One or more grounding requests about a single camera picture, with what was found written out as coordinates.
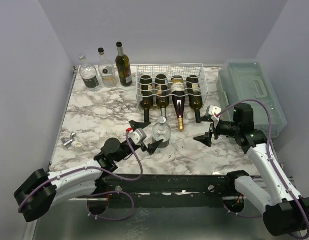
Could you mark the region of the clear bottle white label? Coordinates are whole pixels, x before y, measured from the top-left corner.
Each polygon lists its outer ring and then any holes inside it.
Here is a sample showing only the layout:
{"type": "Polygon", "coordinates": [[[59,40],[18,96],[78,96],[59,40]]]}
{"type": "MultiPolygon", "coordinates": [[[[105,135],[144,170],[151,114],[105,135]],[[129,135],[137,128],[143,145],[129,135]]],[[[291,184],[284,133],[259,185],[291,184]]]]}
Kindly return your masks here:
{"type": "Polygon", "coordinates": [[[105,87],[113,88],[117,85],[116,71],[114,64],[107,59],[102,47],[98,49],[100,62],[98,64],[99,75],[105,87]]]}

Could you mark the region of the dark green wine bottle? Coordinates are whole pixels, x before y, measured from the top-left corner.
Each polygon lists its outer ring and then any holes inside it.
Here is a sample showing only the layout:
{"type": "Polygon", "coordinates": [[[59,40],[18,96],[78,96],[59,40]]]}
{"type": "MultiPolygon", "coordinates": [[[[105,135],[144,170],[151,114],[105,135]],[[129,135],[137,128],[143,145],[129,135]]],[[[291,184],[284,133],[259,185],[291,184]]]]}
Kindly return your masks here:
{"type": "Polygon", "coordinates": [[[119,80],[122,86],[129,87],[133,83],[130,60],[128,56],[125,55],[123,44],[120,41],[116,43],[116,47],[118,55],[115,59],[115,62],[118,70],[119,80]]]}

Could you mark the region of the clear bottle dark label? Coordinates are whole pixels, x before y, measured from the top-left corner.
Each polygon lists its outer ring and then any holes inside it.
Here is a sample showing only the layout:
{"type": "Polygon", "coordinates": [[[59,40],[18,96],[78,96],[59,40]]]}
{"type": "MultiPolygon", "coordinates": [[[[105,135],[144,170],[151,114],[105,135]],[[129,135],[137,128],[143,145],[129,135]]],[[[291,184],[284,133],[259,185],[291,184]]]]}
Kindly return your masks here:
{"type": "Polygon", "coordinates": [[[167,123],[167,119],[164,116],[160,116],[157,123],[152,127],[152,142],[156,143],[163,140],[158,147],[165,149],[170,144],[171,136],[172,129],[167,123]]]}

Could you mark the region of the green bottle black neck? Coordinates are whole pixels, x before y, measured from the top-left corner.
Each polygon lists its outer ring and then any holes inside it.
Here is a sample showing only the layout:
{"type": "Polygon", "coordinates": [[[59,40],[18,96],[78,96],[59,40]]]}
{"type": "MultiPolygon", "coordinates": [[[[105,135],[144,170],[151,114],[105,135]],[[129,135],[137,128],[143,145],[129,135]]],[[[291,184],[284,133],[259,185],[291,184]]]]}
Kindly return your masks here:
{"type": "Polygon", "coordinates": [[[150,109],[153,107],[153,81],[149,75],[142,75],[140,78],[142,101],[140,106],[144,112],[144,122],[150,122],[150,109]]]}

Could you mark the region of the clear bottle green label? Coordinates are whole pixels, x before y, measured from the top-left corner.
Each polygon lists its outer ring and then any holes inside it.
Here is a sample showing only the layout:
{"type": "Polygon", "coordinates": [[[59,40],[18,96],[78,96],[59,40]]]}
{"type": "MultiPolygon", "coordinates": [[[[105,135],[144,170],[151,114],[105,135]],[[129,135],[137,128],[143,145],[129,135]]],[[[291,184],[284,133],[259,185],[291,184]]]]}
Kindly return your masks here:
{"type": "Polygon", "coordinates": [[[84,54],[80,54],[78,58],[81,62],[79,67],[79,74],[85,86],[91,91],[98,91],[101,85],[99,83],[97,69],[94,65],[87,61],[84,54]]]}

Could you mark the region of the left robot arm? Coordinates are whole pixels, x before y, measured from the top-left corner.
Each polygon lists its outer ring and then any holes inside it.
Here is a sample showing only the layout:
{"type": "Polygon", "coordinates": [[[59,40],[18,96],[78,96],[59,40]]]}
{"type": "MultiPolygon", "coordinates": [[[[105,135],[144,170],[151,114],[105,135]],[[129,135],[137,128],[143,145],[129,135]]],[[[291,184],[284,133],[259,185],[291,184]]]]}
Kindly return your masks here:
{"type": "Polygon", "coordinates": [[[42,168],[34,171],[13,195],[18,213],[30,223],[44,216],[57,203],[83,196],[101,197],[106,186],[99,180],[108,175],[115,177],[118,162],[135,155],[138,149],[153,155],[162,143],[159,140],[144,144],[147,138],[144,128],[149,123],[131,120],[129,124],[124,142],[109,138],[99,154],[80,166],[55,172],[46,172],[42,168]]]}

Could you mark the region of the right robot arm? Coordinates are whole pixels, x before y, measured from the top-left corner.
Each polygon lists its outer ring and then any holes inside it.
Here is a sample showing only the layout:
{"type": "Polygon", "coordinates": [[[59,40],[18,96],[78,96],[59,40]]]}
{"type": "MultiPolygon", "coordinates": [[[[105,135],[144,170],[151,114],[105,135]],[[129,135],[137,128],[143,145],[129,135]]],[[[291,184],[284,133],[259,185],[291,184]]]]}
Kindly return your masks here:
{"type": "Polygon", "coordinates": [[[266,190],[255,183],[245,171],[227,174],[225,192],[230,196],[238,193],[245,196],[260,212],[264,225],[273,236],[290,235],[293,238],[309,238],[309,197],[303,197],[294,187],[278,163],[271,147],[270,135],[255,128],[254,110],[249,100],[230,105],[233,121],[224,121],[225,110],[210,105],[203,122],[210,122],[209,131],[195,140],[211,147],[212,138],[219,136],[234,138],[243,152],[256,166],[266,190]]]}

